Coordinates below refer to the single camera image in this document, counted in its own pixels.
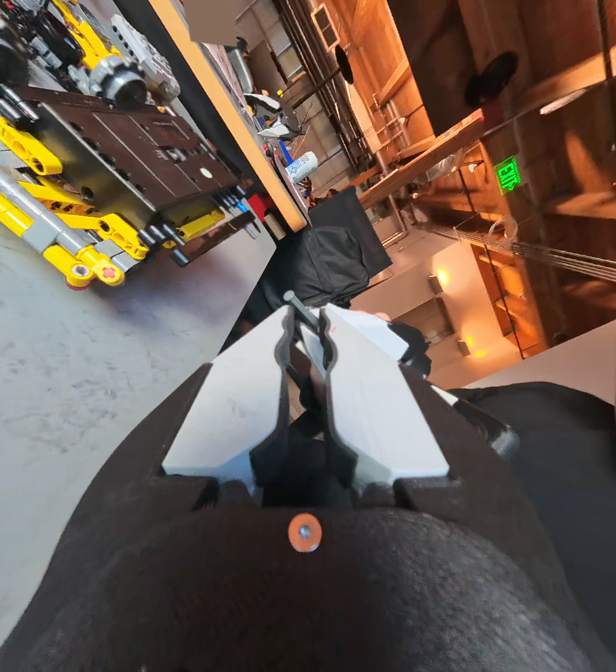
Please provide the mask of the white drink can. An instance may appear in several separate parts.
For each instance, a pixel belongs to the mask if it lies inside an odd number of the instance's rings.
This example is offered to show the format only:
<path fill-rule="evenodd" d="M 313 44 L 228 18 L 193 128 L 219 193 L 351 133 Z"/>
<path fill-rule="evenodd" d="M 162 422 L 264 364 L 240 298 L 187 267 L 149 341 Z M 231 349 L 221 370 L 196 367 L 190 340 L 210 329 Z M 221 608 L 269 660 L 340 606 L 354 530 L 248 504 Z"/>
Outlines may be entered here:
<path fill-rule="evenodd" d="M 319 167 L 319 159 L 312 151 L 305 152 L 286 167 L 286 174 L 293 184 L 305 180 Z"/>

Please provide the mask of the grey desk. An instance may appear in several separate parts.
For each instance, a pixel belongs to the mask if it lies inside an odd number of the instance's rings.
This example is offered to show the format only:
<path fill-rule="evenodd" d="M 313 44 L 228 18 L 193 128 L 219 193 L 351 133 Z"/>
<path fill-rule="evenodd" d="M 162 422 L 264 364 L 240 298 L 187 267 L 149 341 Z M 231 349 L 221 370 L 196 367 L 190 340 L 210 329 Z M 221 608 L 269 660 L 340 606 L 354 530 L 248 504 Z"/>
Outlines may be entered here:
<path fill-rule="evenodd" d="M 275 249 L 242 231 L 77 292 L 0 224 L 0 646 L 98 470 L 215 357 Z"/>

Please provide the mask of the wooden table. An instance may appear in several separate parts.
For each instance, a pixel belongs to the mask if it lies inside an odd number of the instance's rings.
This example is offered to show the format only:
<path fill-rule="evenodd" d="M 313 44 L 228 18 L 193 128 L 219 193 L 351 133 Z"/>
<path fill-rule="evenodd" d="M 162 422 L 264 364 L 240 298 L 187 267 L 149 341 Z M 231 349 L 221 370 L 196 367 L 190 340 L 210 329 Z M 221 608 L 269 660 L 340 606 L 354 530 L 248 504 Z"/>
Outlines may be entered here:
<path fill-rule="evenodd" d="M 270 198 L 294 232 L 310 224 L 303 206 L 294 198 L 294 191 L 280 177 L 275 163 L 265 154 L 262 143 L 253 132 L 252 119 L 238 105 L 219 73 L 213 69 L 206 50 L 191 40 L 185 20 L 172 1 L 151 1 L 151 6 L 170 38 L 185 58 L 205 94 L 213 104 L 223 124 L 235 139 L 236 145 L 250 164 L 250 170 L 259 179 Z"/>

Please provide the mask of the small black pin connector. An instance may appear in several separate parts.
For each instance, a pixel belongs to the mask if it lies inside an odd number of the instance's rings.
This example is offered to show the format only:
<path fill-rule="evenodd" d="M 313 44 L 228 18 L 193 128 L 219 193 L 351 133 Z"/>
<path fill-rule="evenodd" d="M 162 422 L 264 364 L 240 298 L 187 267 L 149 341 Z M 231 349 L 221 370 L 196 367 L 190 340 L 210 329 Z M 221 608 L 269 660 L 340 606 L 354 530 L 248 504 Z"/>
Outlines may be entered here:
<path fill-rule="evenodd" d="M 286 291 L 283 295 L 283 300 L 285 303 L 293 306 L 296 314 L 300 316 L 301 321 L 308 326 L 312 332 L 319 333 L 319 317 L 314 315 L 311 310 L 298 299 L 293 290 Z"/>

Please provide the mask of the grey motor block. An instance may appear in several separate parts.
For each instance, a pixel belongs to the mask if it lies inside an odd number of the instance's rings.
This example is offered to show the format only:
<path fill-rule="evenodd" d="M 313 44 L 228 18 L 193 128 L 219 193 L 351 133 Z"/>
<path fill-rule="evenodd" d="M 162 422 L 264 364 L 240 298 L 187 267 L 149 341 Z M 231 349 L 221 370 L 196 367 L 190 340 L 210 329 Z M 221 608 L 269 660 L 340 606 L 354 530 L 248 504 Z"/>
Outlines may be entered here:
<path fill-rule="evenodd" d="M 158 105 L 169 105 L 181 88 L 167 59 L 122 15 L 110 18 L 112 44 L 143 71 L 144 82 Z"/>

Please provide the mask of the pile of yellow beams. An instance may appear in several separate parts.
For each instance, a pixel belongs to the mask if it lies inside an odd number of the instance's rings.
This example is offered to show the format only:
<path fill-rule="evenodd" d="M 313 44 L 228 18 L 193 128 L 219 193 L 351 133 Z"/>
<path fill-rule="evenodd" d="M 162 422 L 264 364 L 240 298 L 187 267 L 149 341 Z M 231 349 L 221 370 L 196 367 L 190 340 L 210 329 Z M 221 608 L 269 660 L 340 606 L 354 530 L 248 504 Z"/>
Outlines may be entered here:
<path fill-rule="evenodd" d="M 51 1 L 83 51 L 81 66 L 88 71 L 111 56 L 122 57 L 97 18 L 80 1 Z"/>

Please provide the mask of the black chair backrest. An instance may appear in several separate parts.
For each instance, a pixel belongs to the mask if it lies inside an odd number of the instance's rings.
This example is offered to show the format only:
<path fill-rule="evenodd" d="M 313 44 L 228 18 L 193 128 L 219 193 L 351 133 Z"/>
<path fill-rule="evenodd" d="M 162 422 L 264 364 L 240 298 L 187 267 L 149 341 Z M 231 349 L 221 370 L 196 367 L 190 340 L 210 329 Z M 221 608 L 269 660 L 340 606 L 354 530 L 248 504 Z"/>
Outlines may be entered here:
<path fill-rule="evenodd" d="M 314 228 L 348 231 L 362 248 L 363 264 L 371 280 L 393 264 L 360 203 L 356 187 L 349 186 L 322 198 L 309 209 L 309 218 Z"/>

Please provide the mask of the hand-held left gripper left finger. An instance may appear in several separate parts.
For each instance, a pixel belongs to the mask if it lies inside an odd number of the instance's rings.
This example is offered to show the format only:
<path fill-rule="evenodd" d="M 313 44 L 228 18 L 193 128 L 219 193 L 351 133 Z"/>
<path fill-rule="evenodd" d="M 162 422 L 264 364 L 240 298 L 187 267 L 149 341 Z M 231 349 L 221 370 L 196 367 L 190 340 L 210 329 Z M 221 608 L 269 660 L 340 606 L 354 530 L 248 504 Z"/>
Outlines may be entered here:
<path fill-rule="evenodd" d="M 168 476 L 258 490 L 286 458 L 290 307 L 267 317 L 200 372 L 204 379 L 162 461 Z"/>

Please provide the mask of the yellow toy vehicle model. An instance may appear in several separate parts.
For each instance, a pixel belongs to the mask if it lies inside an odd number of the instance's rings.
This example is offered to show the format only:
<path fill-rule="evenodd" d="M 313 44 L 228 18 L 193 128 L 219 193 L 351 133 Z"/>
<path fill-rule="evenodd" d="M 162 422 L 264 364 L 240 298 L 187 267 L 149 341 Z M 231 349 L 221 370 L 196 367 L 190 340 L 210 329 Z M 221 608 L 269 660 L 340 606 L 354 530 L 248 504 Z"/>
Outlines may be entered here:
<path fill-rule="evenodd" d="M 253 211 L 234 171 L 157 104 L 134 61 L 88 71 L 82 57 L 51 1 L 0 1 L 0 223 L 78 291 L 122 285 L 184 245 L 182 224 Z"/>

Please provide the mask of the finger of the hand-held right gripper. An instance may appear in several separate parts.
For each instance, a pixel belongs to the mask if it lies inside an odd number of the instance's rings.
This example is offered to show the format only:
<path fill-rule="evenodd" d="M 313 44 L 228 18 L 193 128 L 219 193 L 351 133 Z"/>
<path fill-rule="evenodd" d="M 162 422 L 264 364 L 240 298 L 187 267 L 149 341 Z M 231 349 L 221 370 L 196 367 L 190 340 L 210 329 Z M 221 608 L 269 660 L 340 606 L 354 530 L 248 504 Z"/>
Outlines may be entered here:
<path fill-rule="evenodd" d="M 298 327 L 296 347 L 310 363 L 310 379 L 316 391 L 325 391 L 327 370 L 324 362 L 324 348 L 320 338 L 307 325 Z"/>
<path fill-rule="evenodd" d="M 392 329 L 391 323 L 375 317 L 374 313 L 339 309 L 339 350 L 351 357 L 368 362 L 374 350 L 400 364 L 409 344 Z"/>

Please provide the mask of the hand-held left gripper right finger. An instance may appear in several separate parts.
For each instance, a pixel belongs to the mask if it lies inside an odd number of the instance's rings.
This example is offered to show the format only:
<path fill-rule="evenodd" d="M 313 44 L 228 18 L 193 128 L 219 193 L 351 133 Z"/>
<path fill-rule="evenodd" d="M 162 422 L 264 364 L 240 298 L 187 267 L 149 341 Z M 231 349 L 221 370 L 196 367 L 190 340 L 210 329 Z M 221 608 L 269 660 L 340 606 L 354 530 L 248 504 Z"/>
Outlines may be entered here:
<path fill-rule="evenodd" d="M 368 362 L 339 350 L 339 309 L 329 304 L 321 310 L 328 432 L 346 455 L 354 455 L 354 485 L 444 478 L 447 459 L 403 367 L 419 373 L 376 350 L 379 357 Z"/>

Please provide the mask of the green exit sign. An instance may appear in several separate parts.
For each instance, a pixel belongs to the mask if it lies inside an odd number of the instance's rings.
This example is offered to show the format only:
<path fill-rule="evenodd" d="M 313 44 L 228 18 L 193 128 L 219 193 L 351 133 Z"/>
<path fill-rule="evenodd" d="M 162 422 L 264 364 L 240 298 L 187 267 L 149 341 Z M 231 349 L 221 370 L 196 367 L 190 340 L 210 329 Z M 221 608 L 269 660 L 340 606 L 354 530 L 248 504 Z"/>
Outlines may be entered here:
<path fill-rule="evenodd" d="M 494 164 L 493 171 L 501 196 L 505 196 L 522 186 L 522 173 L 516 155 L 510 155 L 499 163 Z"/>

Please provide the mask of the white black tool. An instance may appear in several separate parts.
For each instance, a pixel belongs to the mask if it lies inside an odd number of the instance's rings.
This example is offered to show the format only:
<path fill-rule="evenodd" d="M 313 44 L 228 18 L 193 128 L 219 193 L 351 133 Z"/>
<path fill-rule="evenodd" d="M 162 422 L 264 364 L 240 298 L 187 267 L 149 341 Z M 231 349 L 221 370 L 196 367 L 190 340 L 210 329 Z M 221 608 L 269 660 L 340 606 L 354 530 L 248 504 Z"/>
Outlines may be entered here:
<path fill-rule="evenodd" d="M 253 117 L 270 123 L 259 131 L 264 139 L 287 142 L 305 135 L 304 125 L 293 108 L 258 93 L 245 93 L 244 97 Z"/>

